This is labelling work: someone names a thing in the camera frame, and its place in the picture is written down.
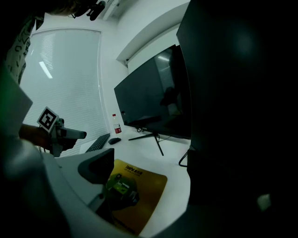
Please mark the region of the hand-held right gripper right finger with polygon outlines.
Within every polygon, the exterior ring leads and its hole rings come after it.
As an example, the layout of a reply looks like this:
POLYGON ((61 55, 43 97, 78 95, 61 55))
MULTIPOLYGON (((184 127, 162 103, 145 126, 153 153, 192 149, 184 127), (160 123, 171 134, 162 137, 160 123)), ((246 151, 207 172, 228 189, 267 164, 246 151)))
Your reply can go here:
POLYGON ((221 203, 189 205, 157 238, 296 238, 298 195, 277 189, 256 199, 236 195, 221 203))

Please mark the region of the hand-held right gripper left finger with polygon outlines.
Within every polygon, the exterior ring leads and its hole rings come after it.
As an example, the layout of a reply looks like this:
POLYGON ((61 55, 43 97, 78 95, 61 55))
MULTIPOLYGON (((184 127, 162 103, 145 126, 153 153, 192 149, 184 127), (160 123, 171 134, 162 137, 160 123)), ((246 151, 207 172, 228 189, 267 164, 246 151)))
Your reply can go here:
POLYGON ((7 237, 127 238, 75 193, 51 154, 7 142, 7 237))

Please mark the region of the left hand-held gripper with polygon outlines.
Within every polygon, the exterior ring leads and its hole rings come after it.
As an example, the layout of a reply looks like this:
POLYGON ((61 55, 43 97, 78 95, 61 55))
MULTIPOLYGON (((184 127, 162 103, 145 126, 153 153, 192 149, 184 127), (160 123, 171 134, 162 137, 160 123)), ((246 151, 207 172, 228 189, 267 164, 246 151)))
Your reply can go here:
POLYGON ((60 118, 47 106, 39 116, 37 123, 48 133, 51 140, 50 153, 54 156, 60 156, 63 149, 72 149, 77 139, 85 139, 87 136, 85 131, 62 129, 64 127, 64 119, 60 118), (62 140, 62 145, 59 143, 61 129, 62 137, 66 138, 62 140))

